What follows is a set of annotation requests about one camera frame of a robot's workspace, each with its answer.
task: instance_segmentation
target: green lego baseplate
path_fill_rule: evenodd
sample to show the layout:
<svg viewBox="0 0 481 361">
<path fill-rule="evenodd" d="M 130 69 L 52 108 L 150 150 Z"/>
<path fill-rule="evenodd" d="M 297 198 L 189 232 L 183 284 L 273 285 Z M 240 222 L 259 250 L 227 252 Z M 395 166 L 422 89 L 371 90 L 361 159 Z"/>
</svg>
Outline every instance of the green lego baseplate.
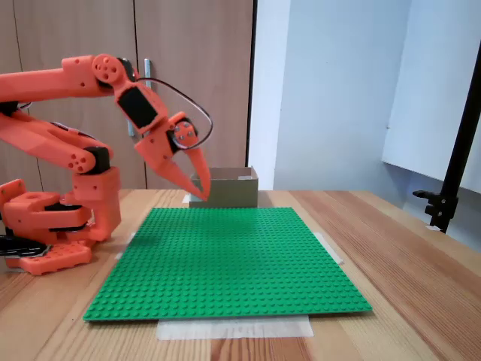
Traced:
<svg viewBox="0 0 481 361">
<path fill-rule="evenodd" d="M 369 310 L 291 208 L 154 208 L 83 319 Z"/>
</svg>

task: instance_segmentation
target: white tape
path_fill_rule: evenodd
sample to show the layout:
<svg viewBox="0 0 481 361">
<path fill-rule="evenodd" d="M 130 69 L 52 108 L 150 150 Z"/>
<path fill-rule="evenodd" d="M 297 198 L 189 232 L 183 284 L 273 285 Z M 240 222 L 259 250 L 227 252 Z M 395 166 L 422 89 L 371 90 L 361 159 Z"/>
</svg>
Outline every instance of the white tape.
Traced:
<svg viewBox="0 0 481 361">
<path fill-rule="evenodd" d="M 132 239 L 134 239 L 134 237 L 135 237 L 135 232 L 132 232 L 131 235 L 129 236 L 129 238 L 127 239 L 126 248 L 127 248 L 127 246 L 129 245 L 129 243 L 132 242 Z M 119 253 L 115 256 L 115 259 L 121 259 L 121 258 L 122 258 L 122 255 L 123 255 L 123 252 L 119 252 Z"/>
<path fill-rule="evenodd" d="M 427 229 L 431 230 L 431 231 L 440 231 L 441 228 L 437 227 L 437 226 L 426 226 Z"/>
<path fill-rule="evenodd" d="M 159 321 L 158 340 L 313 337 L 308 316 Z"/>
<path fill-rule="evenodd" d="M 314 232 L 314 235 L 316 236 L 317 240 L 319 241 L 320 244 L 324 247 L 325 250 L 328 251 L 328 253 L 331 255 L 332 259 L 336 261 L 338 265 L 342 265 L 344 263 L 344 260 L 339 257 L 339 255 L 336 253 L 336 251 L 331 247 L 331 245 L 322 237 L 322 234 L 319 232 Z"/>
</svg>

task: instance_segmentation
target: door handle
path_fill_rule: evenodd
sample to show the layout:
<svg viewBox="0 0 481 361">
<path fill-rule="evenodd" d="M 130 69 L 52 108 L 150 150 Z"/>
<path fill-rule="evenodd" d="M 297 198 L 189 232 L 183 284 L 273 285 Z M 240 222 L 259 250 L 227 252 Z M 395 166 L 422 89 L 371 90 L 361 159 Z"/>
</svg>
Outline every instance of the door handle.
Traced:
<svg viewBox="0 0 481 361">
<path fill-rule="evenodd" d="M 144 77 L 152 77 L 152 73 L 150 72 L 150 59 L 145 58 L 144 59 Z M 146 81 L 145 85 L 147 85 L 150 89 L 152 89 L 152 82 L 151 81 Z"/>
<path fill-rule="evenodd" d="M 130 123 L 130 120 L 126 119 L 127 121 L 127 132 L 129 133 L 129 137 L 135 137 L 135 130 L 134 130 L 134 126 L 132 125 L 132 123 Z"/>
</svg>

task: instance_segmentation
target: wood grain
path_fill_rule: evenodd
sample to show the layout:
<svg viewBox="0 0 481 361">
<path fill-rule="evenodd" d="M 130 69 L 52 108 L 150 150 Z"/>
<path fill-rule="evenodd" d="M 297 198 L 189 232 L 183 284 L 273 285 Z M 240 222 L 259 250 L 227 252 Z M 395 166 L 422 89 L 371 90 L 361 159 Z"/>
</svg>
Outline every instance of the wood grain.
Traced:
<svg viewBox="0 0 481 361">
<path fill-rule="evenodd" d="M 478 353 L 481 302 L 464 267 L 470 253 L 450 259 L 427 236 L 397 222 L 388 205 L 378 210 L 375 199 L 366 202 L 366 194 L 357 192 L 263 192 L 259 205 L 293 207 L 321 232 L 372 313 L 311 317 L 313 338 L 158 341 L 155 322 L 84 323 L 115 256 L 151 207 L 186 207 L 184 195 L 122 191 L 123 221 L 112 240 L 95 248 L 94 262 L 42 277 L 0 275 L 2 359 L 431 360 L 474 359 Z M 452 242 L 447 238 L 443 247 Z"/>
<path fill-rule="evenodd" d="M 316 350 L 313 353 L 316 359 L 437 359 L 416 331 L 290 192 L 268 193 L 274 207 L 294 208 L 313 232 L 323 234 L 324 239 L 344 259 L 341 266 L 343 271 L 373 306 L 372 315 L 311 317 L 315 337 L 308 338 L 307 344 L 310 349 Z"/>
<path fill-rule="evenodd" d="M 0 10 L 0 74 L 22 71 L 15 29 L 14 3 L 2 1 Z M 42 190 L 37 159 L 0 141 L 0 184 L 22 178 L 28 190 Z"/>
<path fill-rule="evenodd" d="M 152 61 L 152 76 L 172 84 L 199 103 L 214 121 L 203 150 L 209 166 L 243 167 L 253 0 L 136 0 L 138 63 Z M 207 121 L 188 102 L 159 87 L 171 113 L 185 111 L 200 130 Z M 176 155 L 187 174 L 188 158 Z M 147 167 L 150 189 L 172 188 Z"/>
<path fill-rule="evenodd" d="M 65 57 L 110 53 L 136 63 L 132 0 L 14 0 L 23 70 L 60 68 Z M 34 103 L 31 115 L 80 129 L 110 145 L 124 188 L 145 188 L 144 161 L 112 98 Z M 71 173 L 39 162 L 44 190 L 71 189 Z"/>
<path fill-rule="evenodd" d="M 478 276 L 352 194 L 295 197 L 437 355 L 479 359 Z"/>
<path fill-rule="evenodd" d="M 462 263 L 476 275 L 481 276 L 481 253 L 473 252 L 472 249 L 461 242 L 453 242 L 451 237 L 442 232 L 426 228 L 427 224 L 419 218 L 394 207 L 391 203 L 376 197 L 371 192 L 357 191 L 351 194 L 391 217 L 396 223 L 408 228 L 445 254 L 449 254 L 450 257 Z"/>
</svg>

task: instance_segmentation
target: wooden table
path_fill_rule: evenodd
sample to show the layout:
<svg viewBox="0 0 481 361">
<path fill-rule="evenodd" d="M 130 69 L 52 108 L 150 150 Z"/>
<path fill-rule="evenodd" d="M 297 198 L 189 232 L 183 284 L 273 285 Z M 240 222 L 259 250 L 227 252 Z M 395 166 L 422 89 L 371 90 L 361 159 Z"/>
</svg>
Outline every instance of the wooden table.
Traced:
<svg viewBox="0 0 481 361">
<path fill-rule="evenodd" d="M 157 341 L 155 322 L 83 322 L 149 210 L 186 207 L 184 195 L 122 191 L 123 221 L 91 264 L 0 275 L 0 359 L 481 359 L 481 253 L 367 192 L 263 192 L 259 206 L 293 207 L 321 232 L 372 314 L 311 317 L 313 338 L 212 341 Z"/>
</svg>

